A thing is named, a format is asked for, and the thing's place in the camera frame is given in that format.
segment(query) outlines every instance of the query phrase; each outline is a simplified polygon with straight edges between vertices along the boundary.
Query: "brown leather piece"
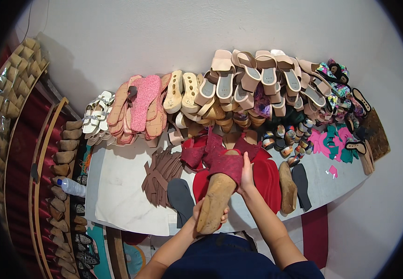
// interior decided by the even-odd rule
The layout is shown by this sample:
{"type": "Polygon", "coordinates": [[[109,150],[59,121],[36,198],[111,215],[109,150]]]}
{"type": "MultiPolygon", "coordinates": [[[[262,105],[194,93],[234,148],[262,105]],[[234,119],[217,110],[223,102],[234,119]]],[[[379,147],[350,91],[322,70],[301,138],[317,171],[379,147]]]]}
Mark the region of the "brown leather piece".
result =
{"type": "Polygon", "coordinates": [[[168,182],[174,178],[180,178],[182,175],[181,155],[181,152],[171,153],[170,146],[165,150],[159,148],[152,154],[150,166],[149,163],[145,163],[146,178],[144,178],[141,189],[154,206],[171,207],[167,193],[168,182]]]}

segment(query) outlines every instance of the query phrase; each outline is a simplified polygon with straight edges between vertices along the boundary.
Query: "table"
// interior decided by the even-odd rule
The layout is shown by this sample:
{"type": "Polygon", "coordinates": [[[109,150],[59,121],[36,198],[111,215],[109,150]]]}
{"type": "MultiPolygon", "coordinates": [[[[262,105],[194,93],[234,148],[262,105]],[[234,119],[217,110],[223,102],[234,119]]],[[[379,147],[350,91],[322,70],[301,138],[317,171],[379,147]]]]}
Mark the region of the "table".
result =
{"type": "MultiPolygon", "coordinates": [[[[165,148],[168,139],[162,136],[158,147],[165,148]]],[[[154,207],[147,201],[141,190],[141,184],[146,177],[145,162],[151,162],[151,154],[156,148],[149,148],[146,142],[138,138],[131,146],[105,146],[105,142],[95,146],[89,168],[86,195],[85,218],[105,226],[146,233],[159,236],[175,235],[176,211],[161,206],[154,207]]],[[[181,146],[172,151],[181,151],[181,146]]],[[[284,159],[279,152],[271,149],[277,166],[284,159]]],[[[331,160],[322,153],[305,155],[301,159],[309,181],[308,194],[311,210],[319,208],[341,197],[351,189],[365,181],[360,160],[353,163],[343,163],[331,160]],[[338,177],[333,179],[327,174],[330,166],[338,169],[338,177]]],[[[195,173],[185,169],[182,179],[188,182],[192,193],[192,181],[195,173]]],[[[229,233],[254,229],[257,225],[247,209],[242,197],[234,193],[229,201],[231,208],[227,223],[217,232],[229,233]]],[[[305,213],[299,207],[290,214],[277,213],[281,220],[287,220],[305,213]]]]}

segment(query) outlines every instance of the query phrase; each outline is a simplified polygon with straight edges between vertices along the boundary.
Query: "red curtain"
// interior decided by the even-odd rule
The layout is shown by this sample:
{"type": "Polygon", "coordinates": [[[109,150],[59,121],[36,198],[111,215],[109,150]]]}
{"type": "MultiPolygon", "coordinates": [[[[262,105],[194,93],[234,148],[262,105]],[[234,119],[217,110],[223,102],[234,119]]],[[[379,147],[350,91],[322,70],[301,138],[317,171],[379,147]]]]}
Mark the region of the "red curtain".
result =
{"type": "MultiPolygon", "coordinates": [[[[32,278],[42,278],[41,270],[37,264],[35,249],[31,241],[30,225],[28,220],[28,189],[31,175],[31,164],[36,147],[37,138],[48,114],[51,104],[37,89],[33,89],[26,100],[26,104],[20,115],[19,122],[15,127],[14,137],[9,150],[7,179],[6,179],[6,209],[8,226],[12,243],[20,256],[25,261],[27,270],[31,271],[32,278]]],[[[48,143],[45,160],[43,162],[42,175],[40,177],[39,212],[40,227],[42,233],[43,249],[49,261],[51,273],[56,278],[62,278],[60,267],[53,262],[57,246],[48,237],[51,225],[46,218],[50,217],[47,211],[46,198],[54,197],[49,190],[50,178],[54,177],[50,166],[54,165],[52,156],[58,151],[57,142],[61,139],[61,127],[69,116],[61,113],[56,121],[53,133],[48,143]]],[[[49,124],[43,133],[45,136],[49,124]]]]}

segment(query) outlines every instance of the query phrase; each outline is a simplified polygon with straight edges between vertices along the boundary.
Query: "navy blue shirt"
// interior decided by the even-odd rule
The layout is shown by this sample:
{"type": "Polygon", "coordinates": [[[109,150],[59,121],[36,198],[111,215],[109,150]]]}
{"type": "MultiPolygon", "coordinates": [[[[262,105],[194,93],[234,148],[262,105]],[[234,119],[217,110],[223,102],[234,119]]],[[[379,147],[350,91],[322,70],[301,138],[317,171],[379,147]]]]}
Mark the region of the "navy blue shirt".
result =
{"type": "Polygon", "coordinates": [[[266,256],[252,252],[245,239],[219,233],[191,244],[182,258],[169,266],[162,278],[323,279],[324,276],[311,261],[296,262],[281,271],[266,256]]]}

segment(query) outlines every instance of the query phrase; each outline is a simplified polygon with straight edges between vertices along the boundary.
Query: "plastic bottle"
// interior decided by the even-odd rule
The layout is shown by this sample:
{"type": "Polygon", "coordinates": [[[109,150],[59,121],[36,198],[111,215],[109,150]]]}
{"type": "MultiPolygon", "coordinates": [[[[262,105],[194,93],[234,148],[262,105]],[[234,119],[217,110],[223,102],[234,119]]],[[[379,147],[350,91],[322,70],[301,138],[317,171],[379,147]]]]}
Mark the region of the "plastic bottle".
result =
{"type": "Polygon", "coordinates": [[[79,184],[78,182],[69,179],[58,179],[57,184],[62,187],[65,193],[75,196],[80,196],[82,198],[86,197],[87,187],[84,185],[79,184]]]}

